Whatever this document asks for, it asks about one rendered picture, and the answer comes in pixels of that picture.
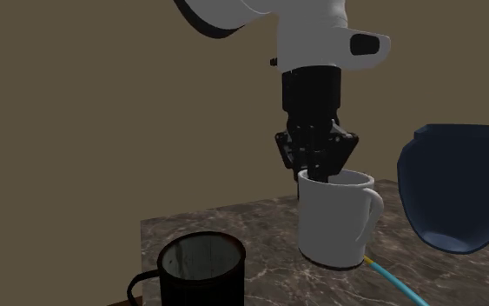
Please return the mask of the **dark blue vase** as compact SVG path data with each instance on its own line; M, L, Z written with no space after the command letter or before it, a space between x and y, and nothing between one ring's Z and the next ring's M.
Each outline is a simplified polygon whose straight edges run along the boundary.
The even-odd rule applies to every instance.
M489 125L430 123L397 162L406 218L427 245L472 254L489 244Z

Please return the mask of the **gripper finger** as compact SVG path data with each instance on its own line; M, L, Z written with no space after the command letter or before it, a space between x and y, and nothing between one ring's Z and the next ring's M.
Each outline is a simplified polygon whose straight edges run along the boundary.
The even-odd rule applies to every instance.
M292 131L284 130L274 136L285 168L293 172L297 198L300 198L299 173L307 169L306 132L306 128L296 126Z
M357 135L345 131L333 119L329 126L310 125L308 136L307 175L322 183L341 172L359 142Z

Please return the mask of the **brown marble top table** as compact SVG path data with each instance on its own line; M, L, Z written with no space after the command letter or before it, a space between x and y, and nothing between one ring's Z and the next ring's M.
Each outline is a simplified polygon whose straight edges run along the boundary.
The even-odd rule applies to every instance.
M396 183L380 180L385 204L366 253L430 306L489 306L489 245L471 255L424 244L409 225ZM158 217L141 223L142 270L155 268L162 247L188 233L213 230L246 247L246 306L415 306L388 280L361 265L317 267L297 248L295 196Z

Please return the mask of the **teal pen with yellow tip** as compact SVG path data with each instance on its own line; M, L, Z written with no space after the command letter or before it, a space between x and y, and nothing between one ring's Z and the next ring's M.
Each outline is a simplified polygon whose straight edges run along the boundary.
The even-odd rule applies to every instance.
M416 294L413 290L407 287L401 280L392 275L386 269L382 268L379 264L373 261L368 256L364 256L364 262L381 276L386 278L395 288L397 288L401 293L403 293L407 298L409 298L417 306L430 306L423 298Z

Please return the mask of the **white mug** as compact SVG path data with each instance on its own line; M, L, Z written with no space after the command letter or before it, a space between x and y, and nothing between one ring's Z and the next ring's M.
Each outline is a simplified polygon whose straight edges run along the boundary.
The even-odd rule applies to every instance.
M368 174L341 170L317 182L298 174L298 248L310 262L349 270L364 262L366 244L384 210Z

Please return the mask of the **black metal mug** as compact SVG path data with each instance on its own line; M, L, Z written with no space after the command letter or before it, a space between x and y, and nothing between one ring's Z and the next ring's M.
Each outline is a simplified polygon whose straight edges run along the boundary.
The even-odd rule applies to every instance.
M157 277L162 306L245 306L245 260L243 243L227 233L180 236L162 248L155 269L133 277L127 299L139 306L132 289Z

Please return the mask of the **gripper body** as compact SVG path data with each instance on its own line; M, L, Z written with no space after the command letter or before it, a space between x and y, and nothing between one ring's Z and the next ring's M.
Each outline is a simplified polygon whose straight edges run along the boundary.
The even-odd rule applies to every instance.
M340 124L341 69L315 65L281 74L282 108L287 112L287 132L296 143L327 138L332 124Z

